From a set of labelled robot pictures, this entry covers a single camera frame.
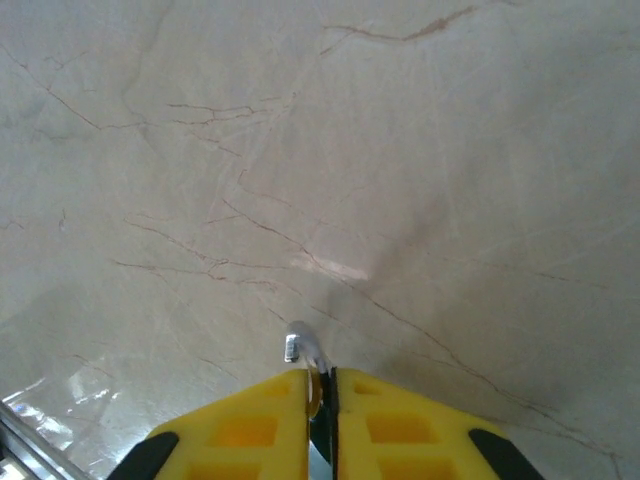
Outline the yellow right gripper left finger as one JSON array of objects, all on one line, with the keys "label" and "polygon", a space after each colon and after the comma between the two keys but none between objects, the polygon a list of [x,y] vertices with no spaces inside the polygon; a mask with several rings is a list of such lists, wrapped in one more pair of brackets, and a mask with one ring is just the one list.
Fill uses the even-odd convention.
[{"label": "yellow right gripper left finger", "polygon": [[306,479],[308,378],[290,370],[169,420],[113,479]]}]

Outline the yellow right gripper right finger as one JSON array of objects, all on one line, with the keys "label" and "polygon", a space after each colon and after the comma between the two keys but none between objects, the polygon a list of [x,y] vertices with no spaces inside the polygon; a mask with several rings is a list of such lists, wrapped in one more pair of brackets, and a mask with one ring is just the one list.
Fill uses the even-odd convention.
[{"label": "yellow right gripper right finger", "polygon": [[495,424],[333,367],[319,376],[322,479],[539,479]]}]

